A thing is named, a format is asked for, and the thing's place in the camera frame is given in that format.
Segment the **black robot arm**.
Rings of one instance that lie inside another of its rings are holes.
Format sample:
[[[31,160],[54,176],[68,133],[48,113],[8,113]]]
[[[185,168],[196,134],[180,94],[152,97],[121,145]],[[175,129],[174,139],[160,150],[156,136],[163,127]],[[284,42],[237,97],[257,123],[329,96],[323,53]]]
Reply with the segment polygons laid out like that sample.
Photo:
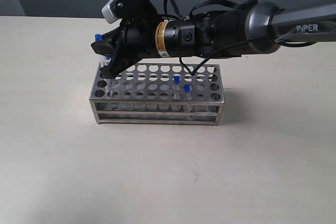
[[[97,34],[92,50],[106,61],[106,79],[143,59],[200,57],[229,59],[271,54],[281,46],[300,48],[335,41],[335,0],[284,9],[272,2],[207,0],[183,16],[175,0],[164,0],[174,15],[160,14],[150,0],[109,0],[102,14],[116,29]]]

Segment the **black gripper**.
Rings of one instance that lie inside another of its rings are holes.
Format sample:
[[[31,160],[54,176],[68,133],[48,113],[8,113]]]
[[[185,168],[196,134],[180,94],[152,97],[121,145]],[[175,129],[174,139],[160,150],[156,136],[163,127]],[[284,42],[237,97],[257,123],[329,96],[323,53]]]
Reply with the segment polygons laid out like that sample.
[[[102,35],[102,41],[91,44],[92,50],[110,57],[107,70],[102,75],[115,79],[118,74],[141,61],[157,58],[154,33],[159,24],[159,14],[150,0],[119,0],[116,14],[128,23],[122,34],[116,28]]]

